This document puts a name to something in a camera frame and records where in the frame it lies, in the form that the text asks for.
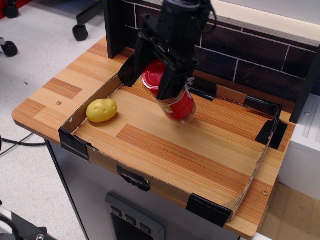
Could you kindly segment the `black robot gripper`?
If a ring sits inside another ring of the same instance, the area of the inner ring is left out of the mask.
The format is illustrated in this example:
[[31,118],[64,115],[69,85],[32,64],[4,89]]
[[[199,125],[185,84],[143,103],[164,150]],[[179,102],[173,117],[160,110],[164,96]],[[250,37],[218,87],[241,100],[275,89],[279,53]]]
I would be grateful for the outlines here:
[[177,98],[199,65],[195,46],[205,34],[209,15],[208,0],[165,0],[159,17],[142,14],[133,73],[139,78],[158,59],[167,64],[160,80],[158,100]]

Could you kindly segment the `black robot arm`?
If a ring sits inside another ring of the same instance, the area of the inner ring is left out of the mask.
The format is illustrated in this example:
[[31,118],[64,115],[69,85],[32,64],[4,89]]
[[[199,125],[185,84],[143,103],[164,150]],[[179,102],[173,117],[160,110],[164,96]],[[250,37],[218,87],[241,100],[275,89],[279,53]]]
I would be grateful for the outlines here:
[[200,61],[195,47],[207,29],[210,14],[215,10],[209,0],[165,0],[159,17],[143,14],[135,47],[133,69],[137,76],[153,61],[165,65],[156,98],[176,98],[193,77]]

